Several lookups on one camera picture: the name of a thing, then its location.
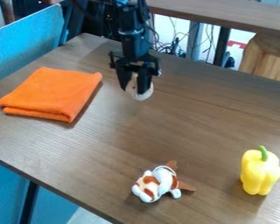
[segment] plush dog toy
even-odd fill
[[[180,190],[196,191],[194,187],[178,181],[175,172],[177,169],[177,162],[169,161],[166,165],[160,165],[153,171],[146,171],[131,190],[141,201],[146,203],[155,202],[168,192],[172,194],[174,199],[179,199],[181,197]]]

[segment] yellow bell pepper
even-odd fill
[[[241,182],[246,193],[268,194],[280,178],[278,157],[260,146],[248,150],[241,159]]]

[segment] wood grain surface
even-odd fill
[[[42,66],[104,76],[73,124],[0,109],[0,164],[112,222],[280,223],[280,180],[266,197],[239,182],[246,149],[280,157],[280,82],[158,54],[154,95],[133,101],[108,65],[117,47],[84,34],[1,80],[0,97]],[[196,193],[154,204],[131,194],[144,170],[170,159]]]
[[[248,0],[147,0],[153,13],[280,36],[280,6]]]

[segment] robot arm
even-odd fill
[[[110,67],[116,70],[121,88],[135,100],[149,98],[153,92],[152,76],[160,76],[158,58],[149,54],[150,19],[145,0],[116,4],[122,50],[110,52]]]

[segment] toy dog ear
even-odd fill
[[[169,166],[170,168],[172,168],[174,171],[176,171],[178,169],[177,161],[171,160],[166,165]]]
[[[192,185],[188,185],[188,184],[186,184],[182,181],[178,181],[178,189],[189,191],[189,192],[195,192],[196,191],[195,187],[193,187]]]

